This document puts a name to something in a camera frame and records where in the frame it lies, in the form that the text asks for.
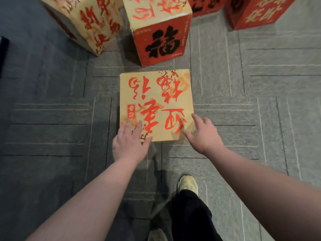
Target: black pants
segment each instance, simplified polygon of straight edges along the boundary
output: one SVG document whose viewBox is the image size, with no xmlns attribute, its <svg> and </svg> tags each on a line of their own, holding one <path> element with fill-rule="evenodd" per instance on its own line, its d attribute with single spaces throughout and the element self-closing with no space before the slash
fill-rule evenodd
<svg viewBox="0 0 321 241">
<path fill-rule="evenodd" d="M 172 202 L 174 241 L 222 241 L 212 223 L 212 213 L 192 191 L 182 190 Z"/>
</svg>

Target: gray carpet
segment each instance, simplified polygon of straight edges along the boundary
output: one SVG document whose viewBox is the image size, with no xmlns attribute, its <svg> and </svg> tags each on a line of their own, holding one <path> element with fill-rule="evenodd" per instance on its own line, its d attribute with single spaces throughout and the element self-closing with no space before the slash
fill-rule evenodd
<svg viewBox="0 0 321 241">
<path fill-rule="evenodd" d="M 276 24 L 231 31 L 223 12 L 192 20 L 185 54 L 142 68 L 125 30 L 99 57 L 69 40 L 37 0 L 0 0 L 10 41 L 0 79 L 0 240 L 23 240 L 112 162 L 119 74 L 188 68 L 195 112 L 253 161 L 321 187 L 321 0 Z M 133 174 L 107 240 L 162 227 L 181 174 L 195 176 L 223 240 L 272 238 L 188 144 L 157 143 Z"/>
</svg>

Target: shoe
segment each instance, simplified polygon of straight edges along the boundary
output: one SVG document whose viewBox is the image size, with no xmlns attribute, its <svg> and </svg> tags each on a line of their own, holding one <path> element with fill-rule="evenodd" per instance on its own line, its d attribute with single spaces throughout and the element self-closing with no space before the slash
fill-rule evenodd
<svg viewBox="0 0 321 241">
<path fill-rule="evenodd" d="M 148 241 L 168 241 L 166 234 L 160 228 L 149 232 Z"/>
<path fill-rule="evenodd" d="M 193 178 L 192 176 L 184 175 L 179 179 L 179 182 L 177 184 L 178 193 L 184 189 L 193 191 L 198 196 L 198 185 L 195 178 Z"/>
</svg>

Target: yellow box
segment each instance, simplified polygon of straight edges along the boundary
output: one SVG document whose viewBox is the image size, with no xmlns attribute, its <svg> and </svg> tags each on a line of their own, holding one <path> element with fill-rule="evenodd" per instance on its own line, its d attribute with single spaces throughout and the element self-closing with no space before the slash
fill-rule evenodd
<svg viewBox="0 0 321 241">
<path fill-rule="evenodd" d="M 141 140 L 185 139 L 181 130 L 194 131 L 193 98 L 188 69 L 130 72 L 120 75 L 120 125 L 143 121 Z"/>
<path fill-rule="evenodd" d="M 40 0 L 67 36 L 95 55 L 124 26 L 114 0 Z"/>
</svg>

